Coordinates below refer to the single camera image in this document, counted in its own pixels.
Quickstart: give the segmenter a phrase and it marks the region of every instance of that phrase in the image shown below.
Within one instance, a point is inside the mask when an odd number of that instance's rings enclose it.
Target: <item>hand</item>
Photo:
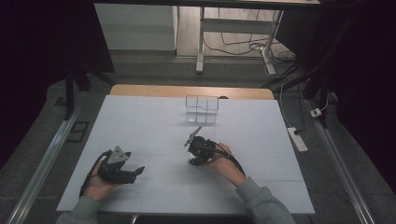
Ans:
[[[84,196],[94,199],[97,202],[101,202],[116,186],[120,184],[112,184],[104,181],[99,175],[97,175],[100,164],[99,161],[92,172],[92,177],[85,189]]]
[[[219,143],[219,145],[216,146],[216,149],[224,150],[228,154],[233,155],[230,148],[222,143]],[[230,181],[237,188],[242,183],[244,183],[245,180],[247,179],[238,170],[238,168],[235,166],[235,164],[233,164],[232,161],[228,160],[227,158],[225,158],[223,155],[221,155],[219,153],[215,153],[215,155],[213,156],[213,159],[210,162],[204,164],[204,166],[212,169],[219,175],[224,176],[228,181]]]

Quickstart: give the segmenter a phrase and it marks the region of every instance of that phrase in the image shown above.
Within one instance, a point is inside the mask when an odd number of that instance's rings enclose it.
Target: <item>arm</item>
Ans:
[[[218,149],[232,154],[229,147],[220,143]],[[291,224],[295,223],[286,206],[274,197],[267,187],[260,188],[251,177],[246,178],[236,166],[224,156],[216,153],[213,160],[205,166],[224,176],[234,186],[236,192],[245,202],[247,210],[256,224]]]
[[[88,187],[84,191],[84,195],[79,199],[78,203],[70,213],[63,213],[58,217],[56,224],[65,223],[84,223],[96,224],[96,215],[101,204],[101,201],[108,195],[108,193],[119,184],[111,184],[102,180],[97,175],[101,162],[98,162],[92,172],[92,177]]]

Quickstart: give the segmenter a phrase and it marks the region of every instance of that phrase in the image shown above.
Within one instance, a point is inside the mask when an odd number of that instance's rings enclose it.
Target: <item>transparent container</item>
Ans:
[[[216,123],[219,111],[217,96],[186,96],[186,121],[195,123]]]

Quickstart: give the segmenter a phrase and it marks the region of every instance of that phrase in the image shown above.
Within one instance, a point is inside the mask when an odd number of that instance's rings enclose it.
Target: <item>gray carpet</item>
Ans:
[[[195,74],[194,63],[115,63],[115,67],[117,74],[108,76],[119,83],[131,84],[258,88],[270,79],[263,72],[263,65],[259,63],[206,63],[205,71],[200,76]],[[286,67],[286,65],[278,66],[276,69],[284,71]],[[67,141],[25,223],[53,223],[60,215],[55,211],[56,206],[78,162],[101,104],[110,91],[110,87],[104,81],[91,75],[89,78],[92,88],[84,108],[77,118],[74,129],[67,136]],[[0,223],[6,222],[64,118],[64,91],[64,81],[49,88],[48,101],[41,114],[14,155],[0,171]],[[327,117],[329,130],[373,212],[376,223],[395,223],[395,195],[356,141],[337,121],[334,114],[336,103],[333,99],[330,102]],[[304,128],[301,136],[309,148],[305,154],[296,152],[296,157],[316,213],[310,216],[294,216],[297,223],[361,223],[335,172],[314,121],[303,103],[301,103],[302,113],[298,89],[294,87],[283,92],[282,103],[289,123],[298,129]],[[99,223],[131,223],[131,218],[127,215],[101,214]],[[192,223],[192,219],[184,218],[161,220],[142,218],[138,219],[137,223],[177,223],[178,221]]]

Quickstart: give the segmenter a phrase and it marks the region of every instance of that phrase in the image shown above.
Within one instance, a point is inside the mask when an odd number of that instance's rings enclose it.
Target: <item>gray sleeve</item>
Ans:
[[[245,202],[248,214],[256,224],[291,224],[295,223],[286,206],[274,197],[267,187],[260,188],[249,177],[236,189]]]
[[[96,224],[96,216],[97,211],[100,206],[100,203],[82,196],[75,208],[70,213],[63,213],[58,217],[56,224],[65,224],[65,223],[73,223],[73,224]]]

